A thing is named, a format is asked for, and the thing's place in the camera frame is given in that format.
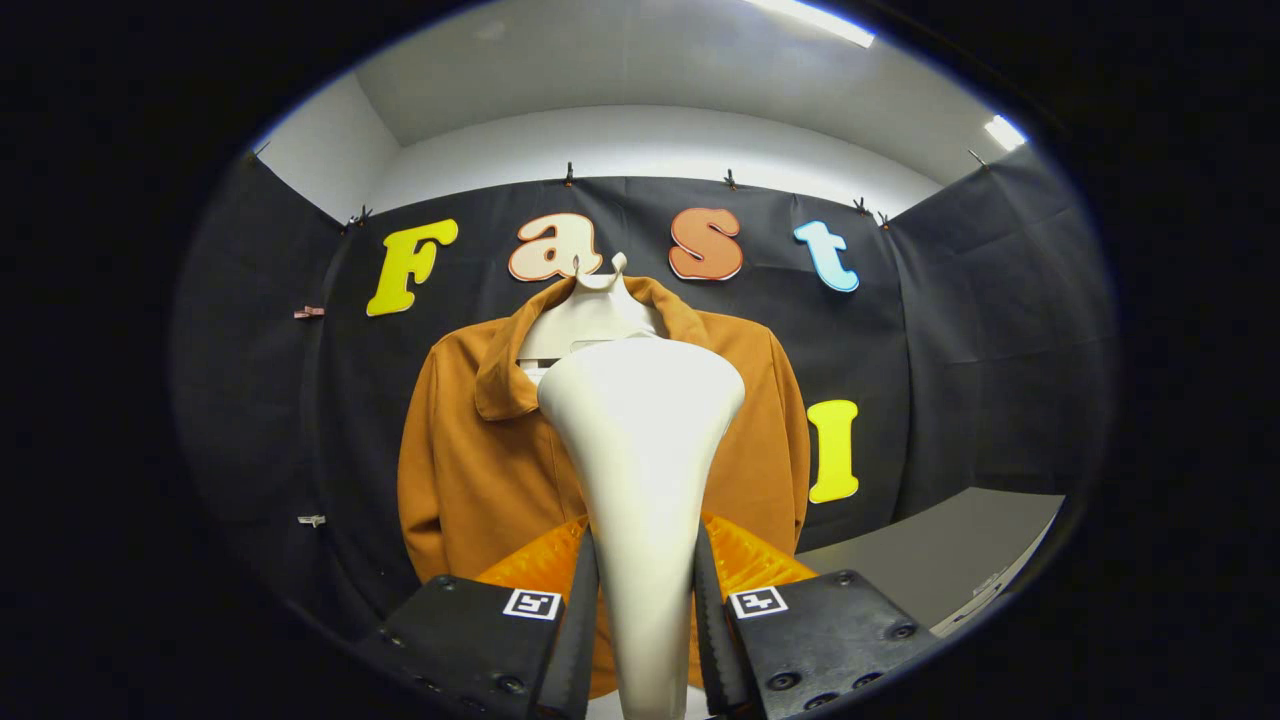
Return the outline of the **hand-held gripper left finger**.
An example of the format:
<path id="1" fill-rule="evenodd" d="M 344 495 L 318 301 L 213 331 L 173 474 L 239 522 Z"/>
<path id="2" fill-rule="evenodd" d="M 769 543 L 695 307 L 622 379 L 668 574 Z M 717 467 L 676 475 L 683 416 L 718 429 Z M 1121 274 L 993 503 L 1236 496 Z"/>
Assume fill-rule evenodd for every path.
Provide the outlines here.
<path id="1" fill-rule="evenodd" d="M 375 664 L 431 719 L 582 719 L 600 577 L 586 518 L 474 579 L 426 582 L 375 632 Z"/>

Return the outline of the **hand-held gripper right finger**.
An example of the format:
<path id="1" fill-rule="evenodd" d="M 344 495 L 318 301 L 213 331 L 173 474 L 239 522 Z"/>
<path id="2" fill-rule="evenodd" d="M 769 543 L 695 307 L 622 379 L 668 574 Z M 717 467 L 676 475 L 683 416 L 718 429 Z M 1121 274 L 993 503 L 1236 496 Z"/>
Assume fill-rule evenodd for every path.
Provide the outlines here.
<path id="1" fill-rule="evenodd" d="M 845 717 L 940 643 L 863 574 L 819 574 L 709 512 L 692 579 L 714 719 Z"/>

